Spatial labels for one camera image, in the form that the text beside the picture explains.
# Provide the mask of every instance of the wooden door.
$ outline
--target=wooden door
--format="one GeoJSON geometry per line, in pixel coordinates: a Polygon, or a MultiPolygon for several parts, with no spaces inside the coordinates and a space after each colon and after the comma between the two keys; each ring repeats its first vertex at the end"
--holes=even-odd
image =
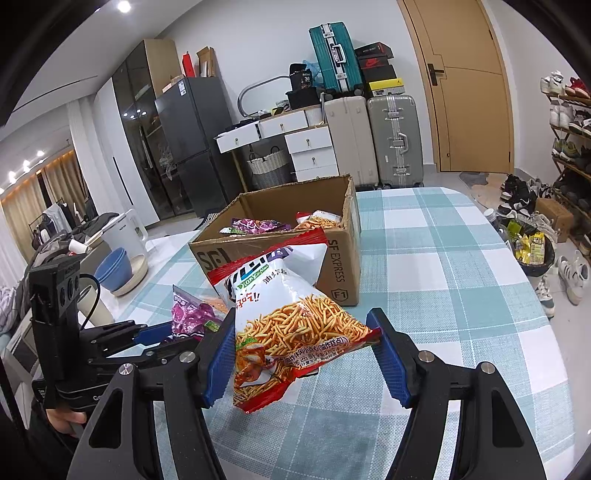
{"type": "Polygon", "coordinates": [[[478,0],[398,0],[417,52],[440,171],[513,171],[506,74],[478,0]]]}

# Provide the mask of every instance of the white pitcher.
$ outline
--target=white pitcher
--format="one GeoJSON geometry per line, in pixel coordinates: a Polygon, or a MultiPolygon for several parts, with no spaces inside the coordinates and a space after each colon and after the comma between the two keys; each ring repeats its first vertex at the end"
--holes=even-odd
{"type": "Polygon", "coordinates": [[[133,209],[112,219],[102,229],[102,239],[109,244],[111,250],[125,248],[130,260],[136,255],[148,255],[145,246],[148,232],[133,209]]]}

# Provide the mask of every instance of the red sneaker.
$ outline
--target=red sneaker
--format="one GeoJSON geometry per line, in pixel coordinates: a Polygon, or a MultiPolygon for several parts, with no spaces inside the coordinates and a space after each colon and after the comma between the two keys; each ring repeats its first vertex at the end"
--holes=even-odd
{"type": "Polygon", "coordinates": [[[589,91],[587,90],[587,87],[581,79],[571,77],[570,83],[570,87],[564,87],[565,94],[571,97],[577,96],[581,98],[591,99],[589,91]]]}

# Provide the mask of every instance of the blue bowl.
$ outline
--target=blue bowl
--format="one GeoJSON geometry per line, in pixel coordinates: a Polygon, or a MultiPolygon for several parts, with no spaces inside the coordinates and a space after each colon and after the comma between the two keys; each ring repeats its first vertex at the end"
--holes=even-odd
{"type": "Polygon", "coordinates": [[[131,263],[122,247],[113,250],[96,269],[95,277],[109,291],[119,290],[132,277],[131,263]]]}

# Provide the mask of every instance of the beige suitcase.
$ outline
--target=beige suitcase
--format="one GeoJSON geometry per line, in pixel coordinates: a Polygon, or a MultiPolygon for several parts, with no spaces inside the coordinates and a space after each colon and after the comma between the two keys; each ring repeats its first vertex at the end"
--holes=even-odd
{"type": "Polygon", "coordinates": [[[377,186],[378,166],[365,98],[339,98],[326,102],[324,108],[339,173],[350,174],[356,187],[377,186]]]}

